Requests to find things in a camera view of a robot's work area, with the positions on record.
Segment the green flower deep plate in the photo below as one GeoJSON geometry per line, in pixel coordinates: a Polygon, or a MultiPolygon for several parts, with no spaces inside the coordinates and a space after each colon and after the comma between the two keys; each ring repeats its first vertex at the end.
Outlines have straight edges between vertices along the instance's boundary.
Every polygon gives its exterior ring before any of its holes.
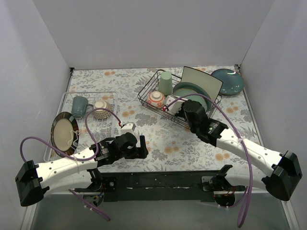
{"type": "Polygon", "coordinates": [[[173,92],[174,96],[183,97],[182,100],[185,99],[185,100],[192,100],[192,101],[199,102],[202,105],[202,107],[205,109],[205,111],[207,112],[207,110],[208,110],[207,103],[206,103],[206,101],[205,101],[205,99],[203,97],[197,96],[197,95],[190,95],[190,96],[188,96],[188,94],[196,94],[196,92],[194,90],[185,89],[185,88],[178,89],[178,90],[175,90],[173,92]]]}

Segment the green round plate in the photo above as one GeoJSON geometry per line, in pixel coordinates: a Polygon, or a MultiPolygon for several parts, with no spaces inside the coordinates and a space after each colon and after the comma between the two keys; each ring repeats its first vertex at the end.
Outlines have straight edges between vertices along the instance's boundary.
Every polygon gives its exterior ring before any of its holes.
{"type": "Polygon", "coordinates": [[[185,95],[186,99],[199,102],[206,109],[206,112],[208,112],[211,109],[212,107],[211,101],[209,101],[207,98],[204,99],[201,96],[196,96],[196,95],[186,96],[191,93],[199,93],[211,99],[209,94],[202,87],[191,82],[180,82],[177,85],[175,85],[175,87],[173,88],[173,94],[175,96],[185,95]]]}

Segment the dark teal round plate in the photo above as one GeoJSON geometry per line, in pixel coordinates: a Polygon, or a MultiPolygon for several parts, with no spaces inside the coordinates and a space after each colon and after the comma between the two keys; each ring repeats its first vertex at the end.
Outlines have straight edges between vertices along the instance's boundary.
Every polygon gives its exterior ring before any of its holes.
{"type": "Polygon", "coordinates": [[[191,82],[180,82],[180,83],[178,83],[177,85],[174,86],[173,92],[175,92],[178,89],[190,89],[190,90],[195,91],[196,93],[203,94],[203,95],[209,97],[209,94],[202,87],[200,87],[200,86],[198,86],[194,83],[191,83],[191,82]]]}

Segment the white square plate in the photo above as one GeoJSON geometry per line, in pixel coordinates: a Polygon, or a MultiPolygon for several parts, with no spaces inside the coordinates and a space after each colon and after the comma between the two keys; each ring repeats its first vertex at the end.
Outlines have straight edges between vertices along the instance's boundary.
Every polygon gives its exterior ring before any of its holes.
{"type": "Polygon", "coordinates": [[[219,91],[223,85],[223,82],[212,75],[197,70],[191,67],[184,66],[181,76],[182,82],[190,82],[203,88],[212,101],[215,101],[219,91]]]}

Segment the green cup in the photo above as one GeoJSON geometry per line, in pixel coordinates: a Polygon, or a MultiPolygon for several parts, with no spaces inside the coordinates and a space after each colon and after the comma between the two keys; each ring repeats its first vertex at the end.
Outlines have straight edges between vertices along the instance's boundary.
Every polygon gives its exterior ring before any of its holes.
{"type": "Polygon", "coordinates": [[[164,71],[160,75],[158,91],[164,96],[168,96],[172,93],[172,74],[168,71],[164,71]]]}

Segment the orange patterned bowl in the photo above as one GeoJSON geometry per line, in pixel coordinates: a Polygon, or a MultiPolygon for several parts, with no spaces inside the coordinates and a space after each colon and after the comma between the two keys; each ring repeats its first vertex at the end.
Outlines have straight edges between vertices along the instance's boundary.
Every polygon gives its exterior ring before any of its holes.
{"type": "Polygon", "coordinates": [[[155,108],[162,108],[165,105],[165,96],[159,91],[153,91],[149,94],[147,103],[155,108]]]}

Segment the black wire dish rack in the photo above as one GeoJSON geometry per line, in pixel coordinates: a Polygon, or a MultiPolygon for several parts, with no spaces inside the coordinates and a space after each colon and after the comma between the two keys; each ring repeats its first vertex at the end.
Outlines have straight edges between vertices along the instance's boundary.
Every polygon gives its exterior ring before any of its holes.
{"type": "MultiPolygon", "coordinates": [[[[150,103],[148,103],[148,101],[147,101],[150,93],[158,90],[160,77],[161,77],[161,74],[163,72],[165,72],[165,70],[158,69],[155,72],[155,74],[153,74],[153,76],[149,78],[147,83],[145,83],[145,85],[139,91],[137,98],[139,99],[142,106],[144,106],[144,107],[154,111],[155,113],[159,114],[161,116],[161,118],[164,118],[168,121],[171,121],[174,124],[182,126],[184,128],[189,128],[185,118],[179,116],[179,115],[181,115],[180,112],[177,113],[177,114],[174,114],[170,111],[165,112],[162,109],[163,106],[161,108],[157,108],[157,107],[151,105],[150,103]]],[[[181,77],[179,77],[175,74],[172,74],[172,89],[175,87],[176,84],[178,84],[180,82],[181,82],[181,77]]],[[[221,102],[221,99],[222,99],[222,97],[220,95],[218,95],[217,98],[215,99],[215,103],[217,105],[219,105],[220,102],[221,102]]],[[[216,107],[214,105],[212,105],[211,108],[207,110],[206,114],[207,114],[208,118],[212,118],[215,112],[216,112],[216,107]]]]}

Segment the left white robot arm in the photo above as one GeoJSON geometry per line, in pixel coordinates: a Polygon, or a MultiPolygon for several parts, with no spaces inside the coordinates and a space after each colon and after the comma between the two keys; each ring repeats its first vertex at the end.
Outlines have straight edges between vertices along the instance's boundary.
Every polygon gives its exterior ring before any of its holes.
{"type": "Polygon", "coordinates": [[[110,165],[119,159],[145,159],[148,155],[145,136],[137,139],[132,133],[106,138],[78,154],[56,161],[34,164],[24,161],[15,177],[20,204],[27,207],[41,201],[47,192],[55,192],[56,182],[82,172],[94,172],[98,167],[110,165]]]}

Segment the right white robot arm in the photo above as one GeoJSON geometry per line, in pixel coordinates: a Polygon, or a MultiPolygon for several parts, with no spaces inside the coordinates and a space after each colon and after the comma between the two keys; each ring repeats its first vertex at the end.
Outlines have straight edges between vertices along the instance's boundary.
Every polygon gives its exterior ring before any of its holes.
{"type": "Polygon", "coordinates": [[[224,166],[209,180],[209,187],[226,191],[234,186],[251,186],[265,189],[279,200],[290,200],[302,178],[296,154],[290,151],[282,154],[239,138],[226,124],[208,118],[197,101],[185,101],[182,111],[191,132],[201,141],[231,152],[256,167],[256,172],[251,172],[250,168],[235,170],[233,166],[224,166]]]}

